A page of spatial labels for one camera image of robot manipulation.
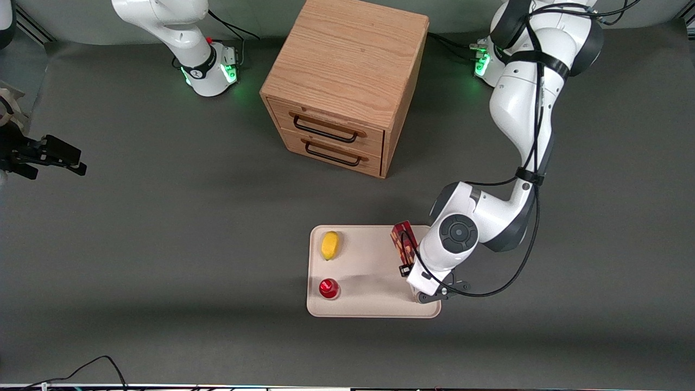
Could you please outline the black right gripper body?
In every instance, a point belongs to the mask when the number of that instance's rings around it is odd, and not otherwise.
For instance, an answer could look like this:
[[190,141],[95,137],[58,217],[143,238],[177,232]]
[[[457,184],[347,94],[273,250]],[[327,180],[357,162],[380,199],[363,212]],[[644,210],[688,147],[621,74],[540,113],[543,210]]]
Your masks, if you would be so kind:
[[1,169],[3,173],[15,173],[28,180],[37,178],[38,169],[29,165],[40,157],[42,141],[24,136],[18,127],[1,128]]

